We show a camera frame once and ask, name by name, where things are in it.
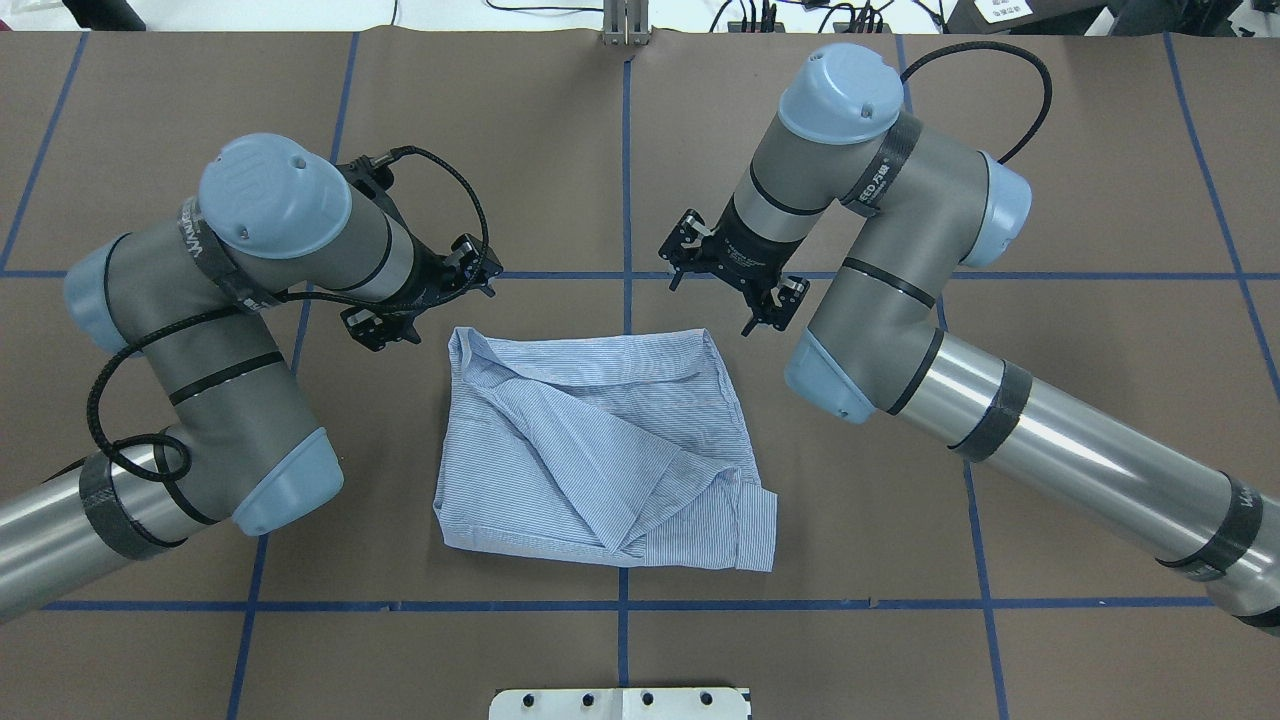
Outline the light blue striped shirt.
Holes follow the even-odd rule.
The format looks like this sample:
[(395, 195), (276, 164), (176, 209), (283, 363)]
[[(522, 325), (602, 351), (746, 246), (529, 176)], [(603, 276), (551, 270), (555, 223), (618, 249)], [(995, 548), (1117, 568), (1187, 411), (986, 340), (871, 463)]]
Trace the light blue striped shirt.
[(705, 329), (517, 341), (458, 327), (433, 510), (454, 550), (768, 573), (778, 498)]

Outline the white central pillar with base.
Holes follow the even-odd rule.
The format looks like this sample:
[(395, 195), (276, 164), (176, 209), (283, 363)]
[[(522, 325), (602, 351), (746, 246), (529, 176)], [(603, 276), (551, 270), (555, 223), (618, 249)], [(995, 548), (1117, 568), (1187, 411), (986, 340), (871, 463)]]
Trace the white central pillar with base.
[(750, 691), (732, 687), (508, 689), (489, 719), (753, 719)]

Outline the aluminium frame post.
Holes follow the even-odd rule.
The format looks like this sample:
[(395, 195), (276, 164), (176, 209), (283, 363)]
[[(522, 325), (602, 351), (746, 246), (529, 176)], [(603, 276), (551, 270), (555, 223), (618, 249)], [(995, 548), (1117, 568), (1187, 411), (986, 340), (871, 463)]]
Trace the aluminium frame post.
[(648, 0), (602, 1), (600, 41), (609, 47), (643, 46), (652, 41)]

